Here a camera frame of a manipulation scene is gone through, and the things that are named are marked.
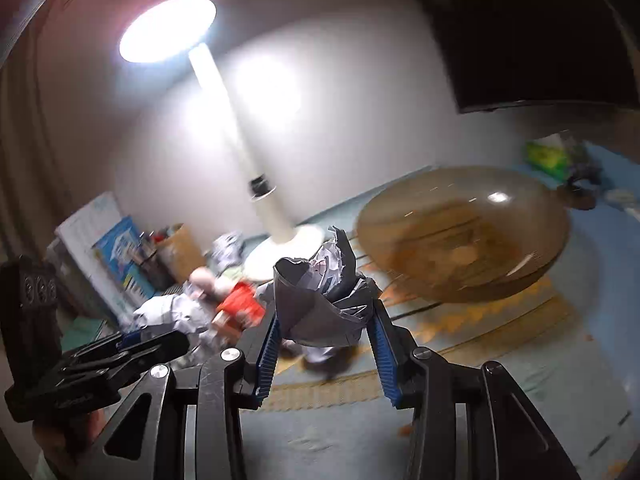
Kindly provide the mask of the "person's left hand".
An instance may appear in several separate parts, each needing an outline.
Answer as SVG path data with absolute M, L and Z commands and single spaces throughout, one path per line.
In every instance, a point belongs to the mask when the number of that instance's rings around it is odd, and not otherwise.
M 40 447 L 33 479 L 73 479 L 81 456 L 106 425 L 104 409 L 59 419 L 34 420 L 32 436 Z

